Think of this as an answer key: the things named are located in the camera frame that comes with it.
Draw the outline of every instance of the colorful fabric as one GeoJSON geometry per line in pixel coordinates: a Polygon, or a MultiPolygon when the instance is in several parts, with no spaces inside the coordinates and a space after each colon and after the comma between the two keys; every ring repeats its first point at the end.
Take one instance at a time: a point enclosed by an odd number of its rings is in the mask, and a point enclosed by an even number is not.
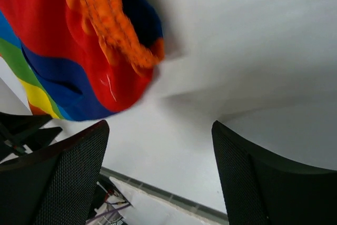
{"type": "Polygon", "coordinates": [[[160,20],[145,0],[0,0],[0,7],[8,21],[0,17],[0,53],[35,113],[82,121],[125,110],[164,57],[160,20]]]}

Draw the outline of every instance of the orange ruffle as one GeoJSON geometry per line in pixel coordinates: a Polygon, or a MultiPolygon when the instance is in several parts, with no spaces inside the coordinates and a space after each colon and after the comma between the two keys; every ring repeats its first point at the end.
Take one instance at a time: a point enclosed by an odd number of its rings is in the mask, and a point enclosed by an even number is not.
{"type": "MultiPolygon", "coordinates": [[[[164,58],[164,41],[159,38],[151,49],[139,43],[129,18],[123,13],[122,0],[66,0],[71,9],[90,20],[102,51],[110,64],[115,64],[116,51],[121,53],[137,73],[150,69],[164,58]]],[[[84,32],[90,33],[82,21],[84,32]]]]}

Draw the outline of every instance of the green stripe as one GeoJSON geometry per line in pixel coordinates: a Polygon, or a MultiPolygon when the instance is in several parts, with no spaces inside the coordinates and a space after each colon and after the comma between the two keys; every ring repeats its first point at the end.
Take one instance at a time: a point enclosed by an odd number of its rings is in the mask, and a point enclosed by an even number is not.
{"type": "Polygon", "coordinates": [[[36,78],[31,68],[28,66],[26,59],[21,52],[21,49],[9,43],[8,41],[0,38],[0,54],[2,54],[3,59],[11,68],[13,73],[17,76],[17,78],[33,86],[39,87],[46,93],[52,105],[53,111],[58,117],[63,119],[64,117],[61,115],[56,103],[49,96],[49,94],[46,92],[46,90],[43,88],[41,83],[36,78]]]}

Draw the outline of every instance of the rainbow striped fabric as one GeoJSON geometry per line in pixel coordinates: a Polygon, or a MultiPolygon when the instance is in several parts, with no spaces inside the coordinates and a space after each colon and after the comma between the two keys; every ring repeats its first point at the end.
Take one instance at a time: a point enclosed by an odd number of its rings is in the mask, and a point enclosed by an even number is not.
{"type": "Polygon", "coordinates": [[[132,106],[164,58],[145,0],[0,0],[0,54],[33,114],[84,121],[132,106]]]}

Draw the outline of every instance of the yellow stripe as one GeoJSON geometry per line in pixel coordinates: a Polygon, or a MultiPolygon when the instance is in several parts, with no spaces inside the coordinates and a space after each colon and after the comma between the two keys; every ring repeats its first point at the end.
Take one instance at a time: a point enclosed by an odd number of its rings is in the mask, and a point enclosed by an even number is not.
{"type": "Polygon", "coordinates": [[[26,90],[28,101],[31,105],[40,108],[42,111],[50,114],[53,118],[59,119],[60,117],[53,111],[52,105],[48,99],[47,94],[39,87],[33,86],[19,79],[22,86],[26,90]]]}

